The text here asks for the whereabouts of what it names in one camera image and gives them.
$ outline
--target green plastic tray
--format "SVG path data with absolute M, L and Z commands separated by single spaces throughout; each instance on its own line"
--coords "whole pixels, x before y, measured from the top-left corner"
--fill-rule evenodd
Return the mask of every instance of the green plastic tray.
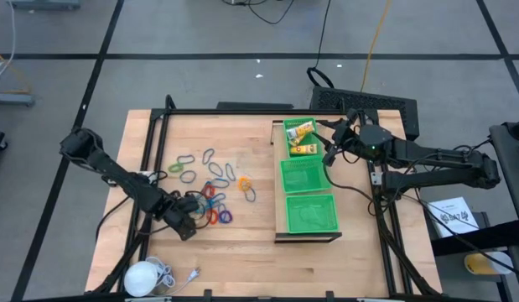
M 340 229 L 331 194 L 288 196 L 285 205 L 287 229 L 291 234 L 337 232 Z
M 332 185 L 324 175 L 321 156 L 305 156 L 280 162 L 283 190 L 287 194 L 327 190 Z
M 301 158 L 301 157 L 308 157 L 308 156 L 315 156 L 315 155 L 322 155 L 323 153 L 323 144 L 319 141 L 318 138 L 316 138 L 313 134 L 308 133 L 302 142 L 300 142 L 300 145 L 305 144 L 317 144 L 317 154 L 291 154 L 289 150 L 291 149 L 291 144 L 289 143 L 289 137 L 287 136 L 287 130 L 290 128 L 295 128 L 300 125 L 302 125 L 305 122 L 313 122 L 313 128 L 315 129 L 315 132 L 317 132 L 317 123 L 315 122 L 315 119 L 312 117 L 298 117 L 298 118 L 288 118 L 283 121 L 283 134 L 285 135 L 285 145 L 287 146 L 287 154 L 290 159 L 293 158 Z

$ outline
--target yellow object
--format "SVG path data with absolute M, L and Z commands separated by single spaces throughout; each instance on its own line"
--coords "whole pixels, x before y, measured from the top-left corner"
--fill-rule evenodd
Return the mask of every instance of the yellow object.
M 6 60 L 0 55 L 0 60 L 4 63 L 6 63 Z M 18 94 L 30 94 L 32 91 L 32 86 L 30 83 L 26 80 L 23 73 L 13 68 L 13 66 L 10 64 L 8 67 L 16 76 L 17 80 L 23 82 L 26 85 L 26 89 L 23 89 L 21 91 L 2 91 L 3 93 L 18 93 Z
M 293 147 L 296 147 L 298 146 L 298 144 L 300 142 L 302 142 L 302 140 L 305 138 L 305 135 L 304 136 L 301 136 L 301 137 L 297 137 L 297 138 L 293 138 L 291 140 L 289 140 L 289 144 Z
M 242 176 L 239 179 L 238 187 L 239 187 L 239 190 L 246 192 L 251 189 L 252 182 L 246 176 Z
M 363 81 L 361 82 L 360 92 L 363 92 L 363 86 L 366 85 L 367 70 L 369 69 L 369 64 L 371 63 L 371 55 L 373 54 L 373 49 L 375 48 L 376 38 L 378 38 L 378 35 L 380 34 L 380 28 L 382 27 L 382 24 L 384 23 L 384 19 L 386 18 L 387 11 L 389 10 L 391 4 L 392 4 L 392 0 L 386 0 L 386 7 L 384 8 L 384 13 L 382 13 L 380 22 L 378 23 L 378 26 L 376 27 L 375 37 L 373 38 L 373 42 L 371 43 L 371 48 L 369 49 L 369 54 L 367 54 L 366 68 L 363 72 Z
M 289 150 L 291 154 L 317 154 L 317 144 L 303 145 L 298 147 L 291 147 Z
M 315 131 L 315 128 L 313 127 L 313 123 L 311 121 L 305 122 L 302 125 L 290 128 L 287 130 L 287 136 L 289 139 L 295 139 L 298 137 L 304 137 L 304 135 L 311 133 Z
M 488 256 L 503 262 L 508 266 L 512 266 L 512 261 L 509 255 L 504 252 L 488 252 Z M 480 253 L 467 255 L 464 258 L 464 265 L 466 269 L 472 274 L 496 275 L 508 274 L 511 271 L 498 263 L 493 262 Z

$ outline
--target white paper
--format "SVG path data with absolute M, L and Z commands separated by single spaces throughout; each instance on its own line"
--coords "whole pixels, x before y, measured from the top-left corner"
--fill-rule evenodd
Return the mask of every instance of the white paper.
M 470 208 L 462 197 L 435 201 L 428 204 L 428 209 L 447 227 L 459 234 L 479 229 Z M 440 237 L 453 236 L 445 227 L 433 221 Z

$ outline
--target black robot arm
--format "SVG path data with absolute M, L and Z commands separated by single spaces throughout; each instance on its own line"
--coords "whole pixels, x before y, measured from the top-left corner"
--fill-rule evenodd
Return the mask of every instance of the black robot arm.
M 147 176 L 127 172 L 104 152 L 101 137 L 90 129 L 74 129 L 60 146 L 60 153 L 72 164 L 114 180 L 137 202 L 140 210 L 157 221 L 164 220 L 181 240 L 196 233 L 195 221 L 189 215 L 199 208 L 193 195 L 181 196 L 177 190 L 168 194 L 151 185 Z
M 389 164 L 395 169 L 412 168 L 424 164 L 427 172 L 404 174 L 395 171 L 374 173 L 373 185 L 379 186 L 386 197 L 412 188 L 435 185 L 464 184 L 474 188 L 491 189 L 500 183 L 497 163 L 479 151 L 426 148 L 393 136 L 378 125 L 365 125 L 356 133 L 351 126 L 357 118 L 356 110 L 349 110 L 347 119 L 321 122 L 333 128 L 332 142 L 316 137 L 324 144 L 324 164 L 331 166 L 336 154 L 349 152 L 375 164 Z

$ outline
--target green rubber band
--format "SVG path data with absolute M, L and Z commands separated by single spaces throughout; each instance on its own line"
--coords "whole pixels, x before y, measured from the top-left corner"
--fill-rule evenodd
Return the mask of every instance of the green rubber band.
M 178 173 L 181 172 L 184 169 L 184 165 L 181 163 L 175 163 L 168 167 L 169 173 Z

